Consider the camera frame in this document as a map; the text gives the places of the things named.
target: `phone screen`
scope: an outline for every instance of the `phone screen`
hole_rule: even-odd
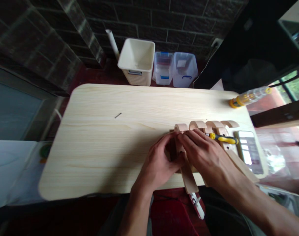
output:
[[[245,164],[254,174],[263,174],[254,134],[249,131],[238,131],[235,132],[235,136],[239,139],[237,144],[239,156],[243,158]]]

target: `clear plastic container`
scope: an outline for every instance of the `clear plastic container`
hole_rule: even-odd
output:
[[[272,93],[272,88],[268,86],[263,86],[255,88],[240,94],[239,96],[230,100],[230,105],[233,108],[239,108],[251,103],[258,101],[259,99],[265,97],[267,94]]]
[[[124,41],[118,67],[129,84],[150,86],[153,74],[155,43],[128,38]]]
[[[154,60],[154,76],[159,85],[170,85],[172,81],[173,53],[156,52]]]
[[[173,85],[177,88],[187,88],[197,76],[195,55],[176,52],[173,55]]]

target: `yellow screwdriver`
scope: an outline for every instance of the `yellow screwdriver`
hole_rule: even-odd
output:
[[[216,139],[219,140],[221,142],[226,142],[229,144],[238,144],[238,139],[236,139],[235,137],[229,137],[229,136],[223,136],[223,135],[218,135],[215,133],[210,133],[210,134],[205,134],[206,136],[209,136],[211,139]]]

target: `light wood tabletop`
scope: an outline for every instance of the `light wood tabletop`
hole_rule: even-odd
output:
[[[84,84],[71,95],[44,168],[39,192],[47,200],[92,193],[129,193],[150,146],[176,123],[234,120],[252,131],[246,107],[233,109],[235,92],[189,88]],[[256,142],[263,165],[268,167]],[[194,173],[203,185],[199,173]],[[174,174],[160,189],[183,187]]]

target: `hand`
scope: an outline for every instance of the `hand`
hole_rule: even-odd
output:
[[[199,129],[178,135],[189,162],[202,175],[207,184],[225,195],[240,186],[244,175],[235,167],[221,146]]]
[[[174,161],[169,161],[165,154],[166,145],[179,134],[179,132],[166,134],[151,146],[132,190],[141,188],[152,194],[184,165],[184,154],[182,158],[180,156]]]

